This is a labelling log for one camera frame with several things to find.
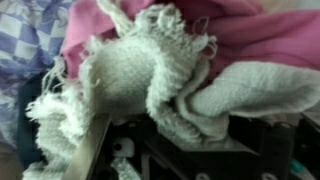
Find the checkered fabric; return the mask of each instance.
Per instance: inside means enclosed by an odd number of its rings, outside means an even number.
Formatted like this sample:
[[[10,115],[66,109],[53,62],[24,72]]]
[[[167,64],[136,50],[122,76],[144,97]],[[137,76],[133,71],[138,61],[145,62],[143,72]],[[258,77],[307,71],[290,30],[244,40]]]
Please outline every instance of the checkered fabric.
[[[0,141],[14,145],[17,89],[60,53],[73,0],[0,0]]]

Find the pink cloth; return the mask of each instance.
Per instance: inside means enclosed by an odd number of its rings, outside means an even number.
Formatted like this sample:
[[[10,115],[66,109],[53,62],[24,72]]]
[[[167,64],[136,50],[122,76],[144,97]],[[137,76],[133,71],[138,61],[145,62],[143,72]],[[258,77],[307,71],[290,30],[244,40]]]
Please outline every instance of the pink cloth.
[[[211,79],[235,61],[275,62],[320,70],[320,11],[300,10],[268,14],[252,0],[161,0],[173,2],[190,25],[200,17],[210,17],[207,33],[218,38],[218,54],[212,64]],[[122,0],[130,17],[154,0]],[[91,36],[115,35],[113,23],[96,5],[96,0],[79,0],[70,11],[63,54],[68,73],[77,77],[79,53]]]

